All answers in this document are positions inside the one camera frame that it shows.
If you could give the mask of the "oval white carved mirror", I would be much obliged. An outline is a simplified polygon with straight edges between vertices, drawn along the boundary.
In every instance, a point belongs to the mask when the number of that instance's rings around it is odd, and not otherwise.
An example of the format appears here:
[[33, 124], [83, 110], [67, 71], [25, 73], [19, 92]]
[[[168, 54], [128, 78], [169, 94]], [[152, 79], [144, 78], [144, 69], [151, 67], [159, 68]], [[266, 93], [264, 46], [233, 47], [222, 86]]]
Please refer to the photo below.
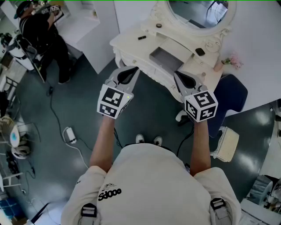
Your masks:
[[156, 32], [186, 45], [218, 53], [223, 39], [231, 32], [237, 8], [236, 0], [158, 1], [150, 13]]

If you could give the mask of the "white carved vanity base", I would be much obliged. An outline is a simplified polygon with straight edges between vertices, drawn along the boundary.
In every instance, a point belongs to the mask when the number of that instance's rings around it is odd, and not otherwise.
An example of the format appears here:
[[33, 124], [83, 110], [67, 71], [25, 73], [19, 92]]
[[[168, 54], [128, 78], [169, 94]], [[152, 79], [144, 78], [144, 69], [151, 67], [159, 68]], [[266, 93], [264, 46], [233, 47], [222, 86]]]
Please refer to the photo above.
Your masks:
[[[115, 62], [118, 67], [121, 67], [122, 63], [124, 65], [134, 65], [139, 67], [139, 69], [148, 77], [168, 89], [171, 95], [178, 102], [182, 102], [181, 94], [176, 87], [173, 75], [156, 65], [152, 60], [149, 59], [148, 56], [145, 56], [142, 52], [139, 52], [140, 56], [134, 56], [120, 50], [117, 47], [113, 47], [113, 52], [115, 53]], [[190, 57], [190, 59], [179, 70], [194, 74], [196, 76], [202, 72], [205, 72], [206, 77], [203, 83], [211, 91], [215, 90], [223, 73], [222, 69], [219, 72], [215, 72], [212, 67], [200, 61], [195, 56]]]

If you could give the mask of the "person's white shirt torso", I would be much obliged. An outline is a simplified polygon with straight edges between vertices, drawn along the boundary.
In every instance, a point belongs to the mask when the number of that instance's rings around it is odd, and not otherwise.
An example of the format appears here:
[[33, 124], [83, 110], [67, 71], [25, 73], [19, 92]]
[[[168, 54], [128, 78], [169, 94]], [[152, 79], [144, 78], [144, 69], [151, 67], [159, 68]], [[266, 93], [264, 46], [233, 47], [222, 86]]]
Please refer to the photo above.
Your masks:
[[105, 172], [91, 166], [77, 181], [61, 225], [211, 225], [211, 201], [225, 201], [232, 225], [241, 207], [223, 170], [191, 176], [171, 151], [124, 147]]

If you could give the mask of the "pink flower bunch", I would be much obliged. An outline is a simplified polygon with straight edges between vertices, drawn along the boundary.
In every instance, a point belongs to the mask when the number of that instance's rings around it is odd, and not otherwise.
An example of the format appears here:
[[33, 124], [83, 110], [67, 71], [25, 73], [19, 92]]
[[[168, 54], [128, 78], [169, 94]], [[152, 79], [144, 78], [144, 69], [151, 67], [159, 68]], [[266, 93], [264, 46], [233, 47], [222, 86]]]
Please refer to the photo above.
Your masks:
[[238, 58], [238, 54], [236, 52], [232, 52], [229, 57], [225, 58], [221, 61], [224, 65], [231, 65], [236, 70], [240, 69], [243, 66], [243, 63]]

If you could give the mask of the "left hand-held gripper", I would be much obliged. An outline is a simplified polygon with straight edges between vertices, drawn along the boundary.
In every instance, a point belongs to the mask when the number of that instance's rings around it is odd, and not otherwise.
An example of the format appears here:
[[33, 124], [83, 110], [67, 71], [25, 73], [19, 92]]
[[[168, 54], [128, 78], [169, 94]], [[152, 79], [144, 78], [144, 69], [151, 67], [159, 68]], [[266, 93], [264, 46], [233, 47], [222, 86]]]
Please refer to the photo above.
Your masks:
[[114, 70], [102, 85], [97, 102], [97, 112], [117, 119], [126, 109], [134, 94], [140, 69], [137, 66], [124, 66]]

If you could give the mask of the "blue chair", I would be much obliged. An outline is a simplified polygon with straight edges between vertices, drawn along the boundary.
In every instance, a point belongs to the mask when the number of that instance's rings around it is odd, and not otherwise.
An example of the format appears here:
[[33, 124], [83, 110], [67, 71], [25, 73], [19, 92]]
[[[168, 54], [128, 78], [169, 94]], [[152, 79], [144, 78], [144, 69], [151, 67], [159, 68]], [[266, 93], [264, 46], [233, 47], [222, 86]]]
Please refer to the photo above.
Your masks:
[[229, 74], [219, 80], [217, 87], [212, 92], [218, 101], [218, 107], [215, 116], [206, 121], [208, 122], [209, 136], [214, 138], [219, 132], [219, 128], [229, 110], [235, 112], [242, 111], [248, 96], [248, 90], [238, 78]]

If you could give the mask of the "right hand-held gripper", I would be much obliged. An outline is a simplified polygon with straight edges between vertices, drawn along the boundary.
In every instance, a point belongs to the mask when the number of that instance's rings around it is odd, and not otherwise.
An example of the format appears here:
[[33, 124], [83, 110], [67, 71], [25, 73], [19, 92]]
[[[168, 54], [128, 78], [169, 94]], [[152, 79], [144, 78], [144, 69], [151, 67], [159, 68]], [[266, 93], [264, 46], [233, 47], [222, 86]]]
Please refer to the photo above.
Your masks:
[[178, 91], [184, 97], [184, 110], [196, 122], [213, 118], [218, 101], [205, 85], [197, 85], [201, 80], [188, 72], [177, 71], [173, 74]]

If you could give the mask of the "cream upholstered stool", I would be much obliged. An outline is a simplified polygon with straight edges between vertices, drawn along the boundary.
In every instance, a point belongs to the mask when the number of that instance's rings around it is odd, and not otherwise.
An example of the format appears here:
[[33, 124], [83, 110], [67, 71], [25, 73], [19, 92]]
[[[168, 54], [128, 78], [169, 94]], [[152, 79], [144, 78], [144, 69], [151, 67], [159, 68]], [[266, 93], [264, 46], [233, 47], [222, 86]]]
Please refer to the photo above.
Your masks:
[[221, 126], [219, 131], [222, 132], [218, 141], [218, 146], [210, 155], [223, 162], [231, 162], [239, 141], [239, 134], [228, 127]]

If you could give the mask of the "white power strip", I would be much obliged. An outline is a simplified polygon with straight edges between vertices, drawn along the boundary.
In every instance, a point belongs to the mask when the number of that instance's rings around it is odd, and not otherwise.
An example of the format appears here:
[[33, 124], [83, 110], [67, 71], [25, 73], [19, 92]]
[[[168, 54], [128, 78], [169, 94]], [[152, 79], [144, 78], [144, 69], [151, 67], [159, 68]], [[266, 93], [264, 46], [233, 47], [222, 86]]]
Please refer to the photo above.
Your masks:
[[66, 127], [62, 132], [64, 142], [67, 144], [75, 144], [77, 142], [76, 136], [71, 127]]

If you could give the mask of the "white background desk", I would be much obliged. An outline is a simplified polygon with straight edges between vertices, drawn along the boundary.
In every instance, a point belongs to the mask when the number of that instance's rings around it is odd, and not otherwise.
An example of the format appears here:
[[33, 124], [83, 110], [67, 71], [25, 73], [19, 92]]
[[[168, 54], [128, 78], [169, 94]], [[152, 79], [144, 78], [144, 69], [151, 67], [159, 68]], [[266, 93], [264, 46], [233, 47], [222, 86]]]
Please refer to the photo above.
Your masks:
[[79, 44], [100, 21], [93, 5], [79, 4], [74, 8], [67, 5], [61, 7], [61, 16], [55, 22], [59, 35], [66, 42], [69, 51], [76, 58], [83, 54]]

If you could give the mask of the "person's right forearm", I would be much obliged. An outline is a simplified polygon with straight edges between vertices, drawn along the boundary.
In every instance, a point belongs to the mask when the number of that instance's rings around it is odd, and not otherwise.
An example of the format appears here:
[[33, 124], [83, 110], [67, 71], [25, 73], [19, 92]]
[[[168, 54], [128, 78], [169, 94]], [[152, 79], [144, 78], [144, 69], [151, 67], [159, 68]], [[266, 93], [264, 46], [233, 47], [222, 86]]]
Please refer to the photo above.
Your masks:
[[211, 168], [211, 157], [209, 150], [209, 132], [207, 121], [194, 123], [194, 139], [191, 153], [190, 174], [197, 173]]

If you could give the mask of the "person's left forearm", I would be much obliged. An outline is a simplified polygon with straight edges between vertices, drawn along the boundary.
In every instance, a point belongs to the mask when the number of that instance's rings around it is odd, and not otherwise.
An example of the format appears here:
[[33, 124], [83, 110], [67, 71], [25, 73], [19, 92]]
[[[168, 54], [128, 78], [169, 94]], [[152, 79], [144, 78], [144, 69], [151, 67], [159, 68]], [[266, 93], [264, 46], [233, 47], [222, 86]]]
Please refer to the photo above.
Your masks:
[[108, 172], [112, 166], [115, 120], [103, 116], [98, 136], [90, 157], [89, 167], [97, 166]]

